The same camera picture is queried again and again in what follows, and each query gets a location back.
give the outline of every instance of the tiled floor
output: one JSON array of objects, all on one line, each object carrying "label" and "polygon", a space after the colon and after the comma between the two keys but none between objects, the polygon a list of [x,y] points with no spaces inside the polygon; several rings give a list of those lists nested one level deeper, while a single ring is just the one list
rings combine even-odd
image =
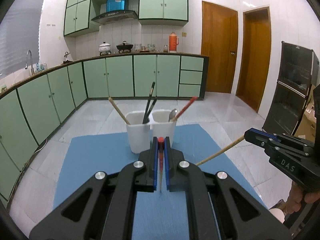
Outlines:
[{"label": "tiled floor", "polygon": [[[155,109],[183,108],[187,101],[159,100]],[[117,100],[124,114],[144,110],[146,100]],[[177,125],[199,123],[223,148],[251,128],[261,129],[264,120],[234,95],[209,93],[196,101]],[[88,101],[48,141],[24,174],[13,196],[10,215],[28,236],[51,210],[59,173],[73,137],[126,132],[126,125],[109,101]],[[242,141],[226,152],[269,208],[287,199],[291,180],[274,168],[263,149]]]}]

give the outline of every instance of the faucet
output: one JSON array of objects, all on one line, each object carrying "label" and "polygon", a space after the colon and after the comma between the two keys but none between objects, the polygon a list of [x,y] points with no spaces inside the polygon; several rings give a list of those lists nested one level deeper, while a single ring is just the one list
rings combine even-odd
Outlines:
[{"label": "faucet", "polygon": [[27,50],[27,58],[26,58],[26,67],[25,69],[28,69],[28,53],[30,52],[30,60],[31,60],[31,76],[33,76],[35,74],[35,71],[33,69],[33,64],[32,64],[32,53],[31,53],[31,50],[28,49]]}]

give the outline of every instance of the metal spoon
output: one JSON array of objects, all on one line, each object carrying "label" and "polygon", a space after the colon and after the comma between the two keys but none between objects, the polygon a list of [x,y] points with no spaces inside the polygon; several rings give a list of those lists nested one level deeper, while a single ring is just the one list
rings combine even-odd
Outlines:
[{"label": "metal spoon", "polygon": [[177,114],[177,109],[173,109],[169,114],[169,121],[174,118]]}]

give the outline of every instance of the blue mat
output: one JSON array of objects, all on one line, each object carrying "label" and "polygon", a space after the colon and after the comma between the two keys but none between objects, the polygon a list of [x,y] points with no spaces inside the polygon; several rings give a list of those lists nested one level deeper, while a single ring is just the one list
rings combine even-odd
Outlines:
[{"label": "blue mat", "polygon": [[[198,124],[177,126],[172,148],[182,151],[185,159],[192,163],[197,163],[220,150],[210,135]],[[97,171],[112,174],[137,159],[138,155],[130,150],[127,133],[73,138],[61,168],[53,208],[61,204]],[[200,168],[213,174],[221,170],[226,171],[263,204],[255,190],[225,154],[201,165]],[[165,176],[162,184],[162,193],[159,190],[154,193],[138,192],[133,240],[189,239],[184,192],[169,193],[164,190]]]}]

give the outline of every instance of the human hand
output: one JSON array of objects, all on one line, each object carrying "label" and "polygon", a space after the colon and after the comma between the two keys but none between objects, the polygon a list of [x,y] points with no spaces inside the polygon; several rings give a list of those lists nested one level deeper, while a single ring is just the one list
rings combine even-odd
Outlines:
[{"label": "human hand", "polygon": [[[316,202],[320,198],[320,191],[307,193],[304,197],[304,201],[307,204]],[[297,212],[301,208],[301,201],[303,199],[303,189],[301,189],[294,181],[291,185],[291,190],[287,200],[287,212],[292,214]]]}]

